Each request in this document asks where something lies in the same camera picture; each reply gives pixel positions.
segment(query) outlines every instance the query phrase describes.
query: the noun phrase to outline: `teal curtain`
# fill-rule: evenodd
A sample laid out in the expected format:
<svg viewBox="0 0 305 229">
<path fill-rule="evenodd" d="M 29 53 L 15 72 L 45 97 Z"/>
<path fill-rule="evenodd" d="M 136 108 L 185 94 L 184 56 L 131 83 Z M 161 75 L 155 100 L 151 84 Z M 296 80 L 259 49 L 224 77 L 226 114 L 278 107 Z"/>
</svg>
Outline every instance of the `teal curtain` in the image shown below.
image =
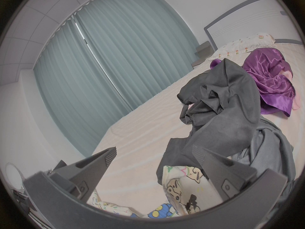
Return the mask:
<svg viewBox="0 0 305 229">
<path fill-rule="evenodd" d="M 164 0 L 93 0 L 34 72 L 54 122 L 88 157 L 112 124 L 193 69 L 198 45 Z"/>
<path fill-rule="evenodd" d="M 197 60 L 198 41 L 164 0 L 94 0 L 75 21 L 132 109 L 189 73 Z"/>
<path fill-rule="evenodd" d="M 72 20 L 51 39 L 34 73 L 54 122 L 86 157 L 92 155 L 107 129 L 131 111 Z"/>
</svg>

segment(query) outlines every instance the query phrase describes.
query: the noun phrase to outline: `pillow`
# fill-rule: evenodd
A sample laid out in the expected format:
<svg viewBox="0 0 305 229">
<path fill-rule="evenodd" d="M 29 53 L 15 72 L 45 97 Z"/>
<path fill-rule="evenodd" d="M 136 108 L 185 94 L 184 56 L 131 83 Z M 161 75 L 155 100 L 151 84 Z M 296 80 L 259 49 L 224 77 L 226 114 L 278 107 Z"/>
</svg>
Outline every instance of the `pillow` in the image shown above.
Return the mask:
<svg viewBox="0 0 305 229">
<path fill-rule="evenodd" d="M 276 48 L 274 38 L 267 33 L 257 33 L 237 41 L 228 43 L 219 48 L 209 60 L 217 58 L 230 58 L 230 55 L 236 55 L 245 52 L 252 52 L 256 48 Z"/>
</svg>

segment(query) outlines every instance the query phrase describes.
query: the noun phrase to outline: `bed sheet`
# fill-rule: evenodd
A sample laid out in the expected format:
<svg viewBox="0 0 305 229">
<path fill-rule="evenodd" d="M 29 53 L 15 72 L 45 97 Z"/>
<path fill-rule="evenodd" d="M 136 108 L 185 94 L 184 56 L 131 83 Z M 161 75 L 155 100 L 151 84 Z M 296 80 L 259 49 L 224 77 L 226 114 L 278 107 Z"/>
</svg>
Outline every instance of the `bed sheet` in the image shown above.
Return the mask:
<svg viewBox="0 0 305 229">
<path fill-rule="evenodd" d="M 282 112 L 265 115 L 274 122 L 294 146 L 298 177 L 305 164 L 304 81 L 305 49 L 302 45 L 277 44 L 294 73 L 293 85 L 301 97 L 301 109 L 292 111 L 290 118 Z M 242 65 L 248 53 L 230 57 Z M 102 201 L 149 213 L 166 201 L 156 170 L 170 138 L 187 137 L 191 125 L 183 124 L 179 115 L 182 103 L 177 94 L 191 78 L 208 70 L 208 59 L 189 74 L 167 87 L 136 110 L 113 124 L 97 146 L 94 154 L 116 146 L 117 156 L 96 187 Z"/>
</svg>

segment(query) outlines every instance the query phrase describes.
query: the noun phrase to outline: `gray headboard frame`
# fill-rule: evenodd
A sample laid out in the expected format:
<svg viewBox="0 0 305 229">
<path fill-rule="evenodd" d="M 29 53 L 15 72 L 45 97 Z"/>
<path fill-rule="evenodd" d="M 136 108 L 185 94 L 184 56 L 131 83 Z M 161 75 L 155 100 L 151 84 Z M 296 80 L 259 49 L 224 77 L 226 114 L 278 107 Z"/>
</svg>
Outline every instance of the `gray headboard frame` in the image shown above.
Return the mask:
<svg viewBox="0 0 305 229">
<path fill-rule="evenodd" d="M 210 28 L 212 25 L 214 25 L 215 23 L 217 23 L 218 21 L 220 21 L 221 19 L 223 19 L 224 17 L 228 16 L 229 14 L 235 12 L 236 10 L 239 10 L 240 8 L 244 7 L 244 6 L 247 6 L 248 4 L 251 4 L 253 2 L 257 2 L 257 1 L 260 1 L 260 0 L 247 0 L 245 2 L 242 2 L 241 4 L 235 6 L 234 8 L 228 10 L 227 12 L 225 12 L 224 14 L 220 15 L 217 19 L 215 19 L 214 21 L 212 21 L 211 23 L 209 23 L 205 28 L 204 28 L 204 31 L 206 32 L 210 42 L 211 42 L 211 46 L 212 48 L 214 49 L 214 51 L 216 51 L 218 48 L 215 44 L 215 41 L 213 40 L 211 34 L 208 32 L 208 28 Z M 297 40 L 290 40 L 290 39 L 276 39 L 275 40 L 275 43 L 293 43 L 293 44 L 300 44 L 302 45 L 303 43 L 301 41 L 297 41 Z"/>
</svg>

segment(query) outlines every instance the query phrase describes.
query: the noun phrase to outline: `white headboard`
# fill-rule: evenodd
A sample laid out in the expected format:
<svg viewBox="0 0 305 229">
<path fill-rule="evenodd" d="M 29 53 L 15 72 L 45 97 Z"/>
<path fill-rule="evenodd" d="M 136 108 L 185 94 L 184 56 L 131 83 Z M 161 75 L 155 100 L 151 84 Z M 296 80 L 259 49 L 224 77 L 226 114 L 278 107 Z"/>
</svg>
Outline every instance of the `white headboard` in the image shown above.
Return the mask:
<svg viewBox="0 0 305 229">
<path fill-rule="evenodd" d="M 302 44 L 290 18 L 276 0 L 247 0 L 204 28 L 214 50 L 258 32 L 266 32 L 276 42 Z"/>
</svg>

